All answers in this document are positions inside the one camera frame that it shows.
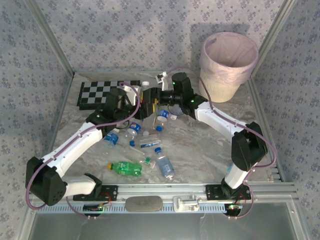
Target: glass panel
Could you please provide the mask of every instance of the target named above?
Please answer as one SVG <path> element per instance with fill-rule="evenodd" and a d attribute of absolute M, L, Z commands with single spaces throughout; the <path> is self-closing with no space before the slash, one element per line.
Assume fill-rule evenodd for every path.
<path fill-rule="evenodd" d="M 215 213 L 37 214 L 29 240 L 295 240 L 285 203 L 255 204 L 241 219 Z"/>

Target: metal frame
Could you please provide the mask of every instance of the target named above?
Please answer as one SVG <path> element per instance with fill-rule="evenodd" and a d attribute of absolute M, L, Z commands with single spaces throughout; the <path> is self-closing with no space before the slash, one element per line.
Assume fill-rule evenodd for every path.
<path fill-rule="evenodd" d="M 202 198 L 203 203 L 209 203 L 206 199 L 205 185 L 207 183 L 137 183 L 137 184 L 118 184 L 118 198 L 115 204 L 124 204 L 125 200 L 133 196 L 160 196 L 164 204 L 173 203 L 173 196 L 196 195 Z M 262 203 L 286 203 L 290 219 L 294 228 L 294 232 L 298 240 L 311 240 L 311 233 L 308 228 L 306 219 L 302 212 L 302 208 L 296 193 L 295 184 L 292 182 L 279 183 L 250 183 L 252 186 L 255 204 Z M 34 205 L 41 205 L 39 199 L 32 201 Z M 230 201 L 210 201 L 210 203 L 230 203 Z M 68 207 L 65 200 L 60 204 Z M 74 206 L 79 206 L 81 202 L 71 202 Z M 37 212 L 25 207 L 21 226 L 19 229 L 18 240 L 27 240 Z"/>

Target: blue floral wallpaper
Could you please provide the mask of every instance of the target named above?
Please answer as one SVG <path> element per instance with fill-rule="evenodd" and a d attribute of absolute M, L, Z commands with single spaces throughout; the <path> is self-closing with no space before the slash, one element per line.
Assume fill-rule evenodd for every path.
<path fill-rule="evenodd" d="M 0 239 L 14 239 L 26 163 L 48 151 L 71 81 L 22 0 L 0 1 Z"/>
<path fill-rule="evenodd" d="M 73 70 L 199 66 L 207 36 L 258 46 L 284 0 L 37 0 Z"/>
<path fill-rule="evenodd" d="M 254 76 L 279 161 L 320 239 L 320 1 L 298 0 Z"/>

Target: wallpaper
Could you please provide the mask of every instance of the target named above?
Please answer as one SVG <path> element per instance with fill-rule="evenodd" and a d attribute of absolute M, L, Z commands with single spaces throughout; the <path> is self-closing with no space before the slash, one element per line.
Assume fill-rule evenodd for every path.
<path fill-rule="evenodd" d="M 284 0 L 37 0 L 73 70 L 199 67 L 215 32 L 258 46 Z"/>
<path fill-rule="evenodd" d="M 71 80 L 22 0 L 0 1 L 0 239 L 14 239 L 26 163 L 48 151 Z"/>
<path fill-rule="evenodd" d="M 255 75 L 287 181 L 320 239 L 320 2 L 298 0 Z"/>

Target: blue bottle cap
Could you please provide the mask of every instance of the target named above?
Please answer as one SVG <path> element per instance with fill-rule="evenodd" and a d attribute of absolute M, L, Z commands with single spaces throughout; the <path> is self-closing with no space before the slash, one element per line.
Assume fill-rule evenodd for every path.
<path fill-rule="evenodd" d="M 155 151 L 156 154 L 161 152 L 161 147 L 157 147 L 154 151 Z"/>
<path fill-rule="evenodd" d="M 162 126 L 156 126 L 155 130 L 158 132 L 162 132 L 163 129 L 162 129 Z"/>

